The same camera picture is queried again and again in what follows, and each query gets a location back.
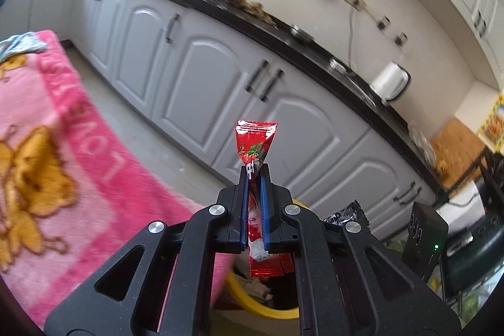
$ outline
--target metal bowl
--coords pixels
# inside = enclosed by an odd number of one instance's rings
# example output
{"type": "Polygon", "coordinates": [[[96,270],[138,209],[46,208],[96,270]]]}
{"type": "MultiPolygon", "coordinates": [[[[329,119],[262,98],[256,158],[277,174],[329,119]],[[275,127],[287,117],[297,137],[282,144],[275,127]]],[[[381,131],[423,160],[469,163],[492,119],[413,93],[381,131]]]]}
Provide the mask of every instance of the metal bowl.
{"type": "Polygon", "coordinates": [[[296,25],[292,25],[290,29],[290,34],[294,36],[294,38],[301,43],[311,43],[313,42],[313,36],[309,35],[296,25]]]}

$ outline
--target kettle handle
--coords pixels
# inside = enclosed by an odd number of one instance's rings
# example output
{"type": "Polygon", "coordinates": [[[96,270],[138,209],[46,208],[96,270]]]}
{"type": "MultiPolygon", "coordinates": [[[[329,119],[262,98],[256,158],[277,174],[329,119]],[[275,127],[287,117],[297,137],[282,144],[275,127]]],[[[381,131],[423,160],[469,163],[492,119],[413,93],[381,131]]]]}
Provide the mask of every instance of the kettle handle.
{"type": "Polygon", "coordinates": [[[397,84],[395,89],[392,91],[392,93],[387,96],[387,102],[392,102],[394,100],[397,100],[399,97],[403,95],[403,93],[406,91],[408,88],[409,84],[411,83],[411,75],[404,70],[401,66],[397,65],[401,70],[402,70],[402,77],[401,81],[397,84]]]}

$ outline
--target red package on counter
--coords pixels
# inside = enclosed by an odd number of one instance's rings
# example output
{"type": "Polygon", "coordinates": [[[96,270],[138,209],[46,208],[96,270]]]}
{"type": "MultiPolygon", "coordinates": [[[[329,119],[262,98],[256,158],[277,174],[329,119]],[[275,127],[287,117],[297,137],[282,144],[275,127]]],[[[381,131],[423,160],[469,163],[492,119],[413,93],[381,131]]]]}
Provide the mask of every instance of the red package on counter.
{"type": "Polygon", "coordinates": [[[249,176],[249,251],[250,275],[281,276],[284,272],[294,272],[294,264],[289,254],[270,254],[264,249],[261,231],[261,208],[256,201],[255,178],[263,165],[271,146],[276,123],[260,123],[240,120],[236,125],[236,146],[238,155],[246,166],[249,176]]]}

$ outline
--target wooden cutting board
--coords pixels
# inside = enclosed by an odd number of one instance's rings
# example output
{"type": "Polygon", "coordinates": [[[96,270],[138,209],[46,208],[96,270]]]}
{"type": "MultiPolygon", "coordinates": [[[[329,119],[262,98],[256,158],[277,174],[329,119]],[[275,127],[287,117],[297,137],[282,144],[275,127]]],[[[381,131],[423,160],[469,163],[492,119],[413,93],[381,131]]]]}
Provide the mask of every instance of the wooden cutting board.
{"type": "MultiPolygon", "coordinates": [[[[440,178],[446,188],[450,188],[478,157],[485,144],[459,119],[452,119],[430,141],[439,162],[446,165],[440,178]]],[[[477,170],[472,179],[480,175],[477,170]]]]}

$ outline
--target kitchen counter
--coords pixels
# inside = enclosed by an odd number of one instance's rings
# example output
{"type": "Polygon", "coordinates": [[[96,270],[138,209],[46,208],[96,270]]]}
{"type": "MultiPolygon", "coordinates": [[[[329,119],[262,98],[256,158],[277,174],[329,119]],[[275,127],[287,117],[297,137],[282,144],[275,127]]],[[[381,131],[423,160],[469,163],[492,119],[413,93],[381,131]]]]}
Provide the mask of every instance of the kitchen counter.
{"type": "Polygon", "coordinates": [[[278,27],[268,25],[230,6],[226,0],[170,1],[204,13],[244,34],[316,81],[356,112],[394,147],[437,193],[437,202],[445,201],[444,186],[410,139],[406,122],[391,107],[383,105],[359,76],[353,76],[349,81],[347,76],[332,70],[329,60],[333,56],[328,51],[316,43],[302,45],[290,35],[289,26],[284,22],[274,19],[278,27]]]}

